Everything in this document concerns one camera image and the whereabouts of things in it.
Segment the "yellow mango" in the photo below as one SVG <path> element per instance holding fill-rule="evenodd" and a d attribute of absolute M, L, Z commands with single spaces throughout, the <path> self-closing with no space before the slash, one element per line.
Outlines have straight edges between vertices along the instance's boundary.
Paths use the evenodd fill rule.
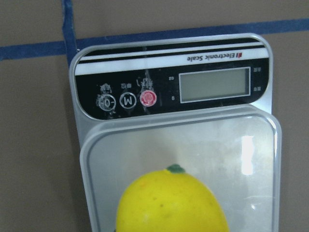
<path fill-rule="evenodd" d="M 227 232 L 225 214 L 212 191 L 180 165 L 133 181 L 117 209 L 117 232 Z"/>

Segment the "grey electronic kitchen scale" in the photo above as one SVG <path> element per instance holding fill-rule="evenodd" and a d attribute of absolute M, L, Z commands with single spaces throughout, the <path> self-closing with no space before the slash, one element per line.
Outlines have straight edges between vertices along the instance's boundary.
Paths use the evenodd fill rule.
<path fill-rule="evenodd" d="M 263 37 L 90 46 L 69 78 L 92 231 L 115 231 L 125 188 L 173 164 L 212 190 L 230 231 L 278 231 L 281 126 Z"/>

